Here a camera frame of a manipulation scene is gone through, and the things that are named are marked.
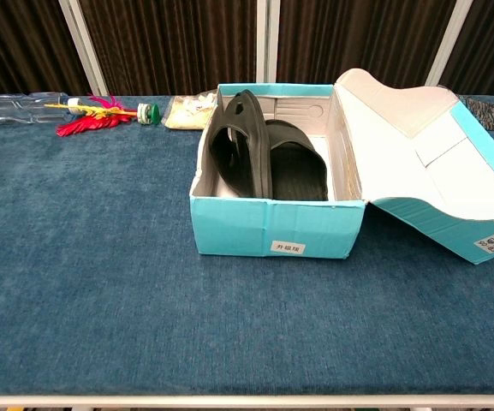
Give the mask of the black rubber slipper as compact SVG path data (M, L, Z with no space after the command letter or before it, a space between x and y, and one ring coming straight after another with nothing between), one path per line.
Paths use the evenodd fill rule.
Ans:
M327 167L307 135L282 120L265 122L274 200L327 201Z
M207 144L217 172L240 197L272 197L269 132L259 101L238 92L226 108L216 108Z

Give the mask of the light blue shoe box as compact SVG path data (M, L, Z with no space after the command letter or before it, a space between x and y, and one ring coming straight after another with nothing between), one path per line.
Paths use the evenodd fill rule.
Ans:
M244 198L224 182L207 134L243 90L265 121L307 135L327 167L327 201ZM360 68L333 84L220 85L189 196L202 254L344 259L374 205L474 264L494 258L494 139L452 91L396 89Z

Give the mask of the clear bag of beige pieces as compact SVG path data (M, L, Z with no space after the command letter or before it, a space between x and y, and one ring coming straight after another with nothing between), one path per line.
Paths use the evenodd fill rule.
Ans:
M216 100L216 90L174 96L170 99L162 124L170 129L203 130L211 117Z

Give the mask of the blue table cloth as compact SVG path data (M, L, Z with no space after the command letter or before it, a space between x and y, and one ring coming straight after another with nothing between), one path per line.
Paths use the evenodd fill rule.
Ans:
M201 255L198 142L0 126L0 395L494 394L494 259L374 206L345 260Z

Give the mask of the dark brown curtain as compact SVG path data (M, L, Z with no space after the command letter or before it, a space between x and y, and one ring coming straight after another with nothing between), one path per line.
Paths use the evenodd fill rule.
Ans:
M108 91L194 94L256 77L257 0L79 0ZM277 80L351 68L424 84L455 0L281 0ZM494 95L494 0L473 0L442 85ZM0 93L90 92L58 0L0 0Z

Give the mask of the red feather shuttlecock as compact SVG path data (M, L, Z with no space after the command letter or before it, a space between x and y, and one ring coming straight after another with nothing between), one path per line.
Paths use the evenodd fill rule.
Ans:
M114 96L109 100L91 96L91 101L98 105L80 104L76 98L72 103L44 104L45 108L68 109L80 114L79 118L56 128L57 136L68 137L72 134L81 134L86 131L114 128L133 119L140 125L157 125L162 121L160 110L156 104L138 103L136 109L129 109L122 105Z

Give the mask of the clear plastic bottle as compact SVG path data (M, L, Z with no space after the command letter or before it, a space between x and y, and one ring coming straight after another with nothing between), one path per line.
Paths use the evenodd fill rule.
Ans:
M0 94L0 124L71 122L83 115L74 107L79 103L65 92Z

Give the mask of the white frame post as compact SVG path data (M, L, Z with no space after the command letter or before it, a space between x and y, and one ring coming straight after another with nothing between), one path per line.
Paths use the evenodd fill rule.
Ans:
M108 88L79 0L58 0L92 94L107 96Z
M473 0L455 0L455 7L426 77L426 86L437 86L439 84L472 4Z
M277 81L277 56L281 0L256 2L256 74L257 82Z

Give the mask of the white table edge rail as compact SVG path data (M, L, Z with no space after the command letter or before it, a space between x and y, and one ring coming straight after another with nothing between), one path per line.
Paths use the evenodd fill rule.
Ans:
M494 408L494 395L0 396L0 408Z

